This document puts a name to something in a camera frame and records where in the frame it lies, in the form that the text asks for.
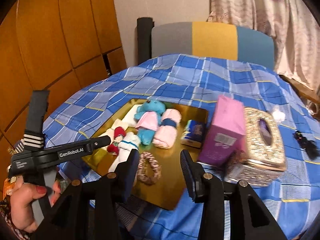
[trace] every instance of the hand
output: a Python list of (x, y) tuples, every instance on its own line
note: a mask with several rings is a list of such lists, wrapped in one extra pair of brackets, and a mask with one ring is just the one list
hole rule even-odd
[[(51, 206), (60, 197), (60, 183), (56, 180), (53, 184), (54, 194), (50, 199)], [(47, 189), (43, 186), (23, 183), (23, 177), (19, 176), (16, 185), (10, 197), (12, 223), (17, 229), (24, 230), (28, 233), (34, 232), (38, 225), (33, 217), (31, 202), (43, 197)]]

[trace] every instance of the red fingernail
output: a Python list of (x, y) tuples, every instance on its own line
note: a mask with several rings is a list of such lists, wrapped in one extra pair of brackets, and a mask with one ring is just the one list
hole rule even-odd
[(43, 187), (43, 186), (36, 186), (36, 190), (39, 194), (45, 194), (47, 193), (47, 189), (46, 187)]

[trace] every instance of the barcode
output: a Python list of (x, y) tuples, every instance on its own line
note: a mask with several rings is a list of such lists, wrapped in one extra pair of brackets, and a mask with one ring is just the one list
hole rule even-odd
[(214, 138), (216, 142), (220, 142), (229, 146), (232, 146), (236, 142), (236, 138), (231, 136), (225, 135), (223, 133), (217, 133), (216, 137)]

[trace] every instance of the black hair clip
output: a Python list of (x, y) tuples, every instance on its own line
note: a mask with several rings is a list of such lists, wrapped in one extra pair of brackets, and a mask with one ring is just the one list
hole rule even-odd
[(315, 141), (308, 140), (306, 137), (302, 135), (302, 132), (300, 132), (299, 130), (296, 131), (293, 134), (293, 136), (298, 141), (300, 147), (306, 150), (311, 160), (319, 156), (319, 152)]

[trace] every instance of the purple box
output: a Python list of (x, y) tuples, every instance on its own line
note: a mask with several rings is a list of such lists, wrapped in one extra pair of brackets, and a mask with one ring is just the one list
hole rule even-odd
[(236, 142), (245, 135), (244, 105), (220, 95), (214, 116), (208, 128), (199, 161), (221, 166), (236, 148)]

